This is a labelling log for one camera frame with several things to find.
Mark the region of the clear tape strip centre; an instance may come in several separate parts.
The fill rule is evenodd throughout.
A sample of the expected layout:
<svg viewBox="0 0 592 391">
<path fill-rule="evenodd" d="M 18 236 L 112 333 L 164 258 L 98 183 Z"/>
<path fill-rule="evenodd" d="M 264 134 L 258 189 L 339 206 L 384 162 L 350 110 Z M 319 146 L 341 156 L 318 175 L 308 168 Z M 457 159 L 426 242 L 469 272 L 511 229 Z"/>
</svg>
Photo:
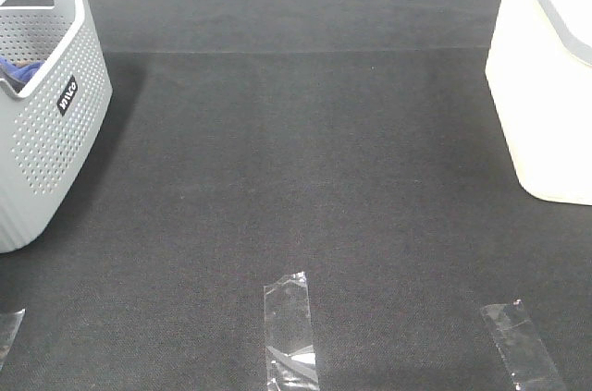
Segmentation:
<svg viewBox="0 0 592 391">
<path fill-rule="evenodd" d="M 265 286 L 264 306 L 267 388 L 317 390 L 306 274 L 284 275 Z"/>
</svg>

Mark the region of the black fabric table mat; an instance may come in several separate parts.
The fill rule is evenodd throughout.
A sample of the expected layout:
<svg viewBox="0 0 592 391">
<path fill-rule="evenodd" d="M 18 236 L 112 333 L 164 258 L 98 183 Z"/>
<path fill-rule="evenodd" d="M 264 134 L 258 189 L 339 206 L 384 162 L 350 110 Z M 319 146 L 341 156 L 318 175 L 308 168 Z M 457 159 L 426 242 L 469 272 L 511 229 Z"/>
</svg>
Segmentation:
<svg viewBox="0 0 592 391">
<path fill-rule="evenodd" d="M 591 211 L 519 185 L 500 0 L 90 0 L 114 92 L 43 234 L 5 390 L 261 390 L 263 287 L 307 274 L 325 390 L 509 390 L 489 303 L 591 386 Z"/>
</svg>

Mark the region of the blue towel in basket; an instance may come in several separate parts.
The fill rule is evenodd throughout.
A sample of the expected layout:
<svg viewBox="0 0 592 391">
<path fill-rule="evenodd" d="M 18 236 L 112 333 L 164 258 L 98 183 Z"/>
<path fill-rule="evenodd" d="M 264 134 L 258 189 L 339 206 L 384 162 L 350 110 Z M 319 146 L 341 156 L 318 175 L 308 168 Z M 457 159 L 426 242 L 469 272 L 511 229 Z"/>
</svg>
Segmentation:
<svg viewBox="0 0 592 391">
<path fill-rule="evenodd" d="M 15 92 L 20 92 L 43 65 L 43 61 L 15 64 L 0 57 L 1 79 L 4 79 Z"/>
</svg>

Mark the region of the clear tape strip left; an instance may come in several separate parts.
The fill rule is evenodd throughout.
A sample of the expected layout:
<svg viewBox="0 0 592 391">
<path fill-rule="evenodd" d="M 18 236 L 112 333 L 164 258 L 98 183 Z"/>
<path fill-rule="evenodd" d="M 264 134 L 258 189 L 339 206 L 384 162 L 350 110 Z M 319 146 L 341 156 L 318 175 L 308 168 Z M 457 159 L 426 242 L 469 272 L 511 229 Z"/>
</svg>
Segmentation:
<svg viewBox="0 0 592 391">
<path fill-rule="evenodd" d="M 25 313 L 26 310 L 21 309 L 0 314 L 0 370 L 4 367 Z"/>
</svg>

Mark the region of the grey perforated laundry basket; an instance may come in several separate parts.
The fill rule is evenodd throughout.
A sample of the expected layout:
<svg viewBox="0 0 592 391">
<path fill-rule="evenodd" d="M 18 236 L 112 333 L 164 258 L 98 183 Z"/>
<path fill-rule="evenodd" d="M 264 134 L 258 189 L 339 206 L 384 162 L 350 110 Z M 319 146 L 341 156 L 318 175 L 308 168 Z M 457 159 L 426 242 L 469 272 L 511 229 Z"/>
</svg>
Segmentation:
<svg viewBox="0 0 592 391">
<path fill-rule="evenodd" d="M 2 6 L 1 57 L 39 69 L 1 80 L 1 251 L 38 238 L 66 197 L 112 96 L 88 0 Z"/>
</svg>

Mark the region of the clear tape strip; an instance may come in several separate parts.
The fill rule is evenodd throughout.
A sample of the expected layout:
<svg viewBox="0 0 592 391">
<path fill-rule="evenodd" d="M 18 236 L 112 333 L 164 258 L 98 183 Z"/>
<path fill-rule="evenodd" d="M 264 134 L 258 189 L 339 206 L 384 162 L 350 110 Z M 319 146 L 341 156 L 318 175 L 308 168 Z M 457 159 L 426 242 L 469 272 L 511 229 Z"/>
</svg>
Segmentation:
<svg viewBox="0 0 592 391">
<path fill-rule="evenodd" d="M 267 388 L 317 390 L 306 274 L 284 275 L 265 286 L 264 306 Z"/>
<path fill-rule="evenodd" d="M 21 309 L 0 314 L 0 370 L 4 367 L 25 313 L 26 310 Z"/>
<path fill-rule="evenodd" d="M 480 309 L 480 314 L 514 390 L 567 390 L 520 299 L 511 303 L 488 304 Z"/>
</svg>

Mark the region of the clear tape strip right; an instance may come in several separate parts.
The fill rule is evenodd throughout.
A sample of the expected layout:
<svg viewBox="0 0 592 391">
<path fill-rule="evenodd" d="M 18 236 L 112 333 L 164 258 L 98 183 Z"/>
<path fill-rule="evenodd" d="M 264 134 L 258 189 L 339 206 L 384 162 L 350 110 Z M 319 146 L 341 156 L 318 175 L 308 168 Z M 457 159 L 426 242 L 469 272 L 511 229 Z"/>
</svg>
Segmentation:
<svg viewBox="0 0 592 391">
<path fill-rule="evenodd" d="M 567 390 L 520 299 L 511 303 L 488 304 L 480 309 L 480 314 L 514 390 Z"/>
</svg>

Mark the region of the cream plastic storage bin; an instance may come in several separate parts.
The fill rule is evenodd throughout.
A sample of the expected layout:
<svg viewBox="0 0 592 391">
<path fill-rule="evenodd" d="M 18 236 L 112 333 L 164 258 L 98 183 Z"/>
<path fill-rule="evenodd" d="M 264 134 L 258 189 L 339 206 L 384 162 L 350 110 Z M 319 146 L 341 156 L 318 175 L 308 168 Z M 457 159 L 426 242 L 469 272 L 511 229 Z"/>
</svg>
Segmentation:
<svg viewBox="0 0 592 391">
<path fill-rule="evenodd" d="M 591 203 L 591 0 L 500 0 L 485 74 L 520 185 Z"/>
</svg>

